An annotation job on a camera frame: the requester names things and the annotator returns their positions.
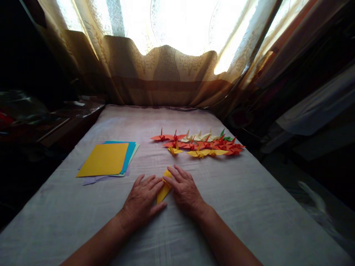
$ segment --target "white fabric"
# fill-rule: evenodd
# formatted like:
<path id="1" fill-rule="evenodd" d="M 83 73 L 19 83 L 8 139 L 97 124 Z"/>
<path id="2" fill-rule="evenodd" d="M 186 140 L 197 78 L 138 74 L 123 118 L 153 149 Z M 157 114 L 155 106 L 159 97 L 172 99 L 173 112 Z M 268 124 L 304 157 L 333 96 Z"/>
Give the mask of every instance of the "white fabric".
<path id="1" fill-rule="evenodd" d="M 285 131 L 310 136 L 355 102 L 355 65 L 300 101 L 276 123 Z"/>
<path id="2" fill-rule="evenodd" d="M 202 197 L 264 265 L 351 265 L 353 261 L 247 151 L 238 157 L 173 157 L 150 137 L 220 133 L 202 110 L 107 106 L 98 121 L 0 235 L 0 265 L 58 265 L 123 206 L 139 174 L 162 175 L 174 163 L 190 171 Z M 232 136 L 228 130 L 226 136 Z M 105 140 L 140 143 L 128 177 L 82 186 L 78 167 Z M 131 237 L 114 265 L 215 265 L 196 225 L 168 207 Z"/>

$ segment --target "beige curtain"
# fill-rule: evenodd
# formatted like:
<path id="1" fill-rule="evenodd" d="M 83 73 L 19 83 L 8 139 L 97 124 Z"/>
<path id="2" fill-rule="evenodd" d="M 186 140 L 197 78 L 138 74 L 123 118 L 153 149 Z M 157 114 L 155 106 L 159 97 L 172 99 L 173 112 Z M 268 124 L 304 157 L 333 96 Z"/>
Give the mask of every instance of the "beige curtain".
<path id="1" fill-rule="evenodd" d="M 250 66 L 257 71 L 260 59 L 307 3 L 38 1 L 46 18 L 46 27 L 38 27 L 83 92 L 107 92 L 119 105 L 205 108 L 217 103 L 217 109 Z M 234 97 L 242 98 L 243 89 L 237 90 Z"/>

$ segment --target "hand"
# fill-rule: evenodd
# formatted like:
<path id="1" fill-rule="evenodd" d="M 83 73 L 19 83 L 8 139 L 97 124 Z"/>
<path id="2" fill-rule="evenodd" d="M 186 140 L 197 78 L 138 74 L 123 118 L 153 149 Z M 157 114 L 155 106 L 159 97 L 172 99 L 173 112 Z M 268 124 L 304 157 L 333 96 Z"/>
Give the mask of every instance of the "hand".
<path id="1" fill-rule="evenodd" d="M 200 218 L 208 205 L 205 203 L 195 182 L 189 172 L 174 165 L 175 169 L 168 167 L 168 171 L 175 177 L 163 177 L 174 189 L 174 197 L 178 207 L 193 219 Z"/>
<path id="2" fill-rule="evenodd" d="M 122 210 L 117 214 L 122 229 L 131 234 L 138 228 L 146 225 L 154 215 L 166 207 L 166 202 L 153 206 L 157 193 L 163 187 L 162 178 L 151 175 L 142 181 L 140 175 L 133 184 Z"/>

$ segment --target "blue paper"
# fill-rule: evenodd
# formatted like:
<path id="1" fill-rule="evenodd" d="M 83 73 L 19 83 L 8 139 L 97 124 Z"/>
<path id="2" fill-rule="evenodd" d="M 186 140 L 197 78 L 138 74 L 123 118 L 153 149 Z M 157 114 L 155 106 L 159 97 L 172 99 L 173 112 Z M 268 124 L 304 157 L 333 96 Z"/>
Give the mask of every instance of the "blue paper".
<path id="1" fill-rule="evenodd" d="M 136 143 L 135 142 L 129 142 L 129 141 L 106 141 L 104 144 L 112 144 L 112 143 L 128 143 L 125 162 L 123 163 L 122 171 L 120 172 L 120 174 L 124 174 L 127 171 L 129 160 L 132 157 L 134 148 L 136 147 Z"/>

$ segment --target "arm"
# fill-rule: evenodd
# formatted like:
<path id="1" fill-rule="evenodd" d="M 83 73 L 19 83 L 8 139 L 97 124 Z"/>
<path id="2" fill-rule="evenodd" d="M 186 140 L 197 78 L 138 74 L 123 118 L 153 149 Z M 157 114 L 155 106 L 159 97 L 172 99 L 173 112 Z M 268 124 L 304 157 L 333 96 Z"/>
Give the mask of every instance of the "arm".
<path id="1" fill-rule="evenodd" d="M 262 265 L 253 253 L 202 199 L 189 172 L 168 167 L 175 177 L 164 178 L 174 189 L 178 207 L 196 221 L 221 265 Z"/>
<path id="2" fill-rule="evenodd" d="M 152 175 L 142 181 L 143 177 L 139 176 L 134 182 L 122 210 L 61 265 L 108 264 L 132 233 L 166 207 L 166 202 L 152 207 L 164 185 L 162 179 Z"/>

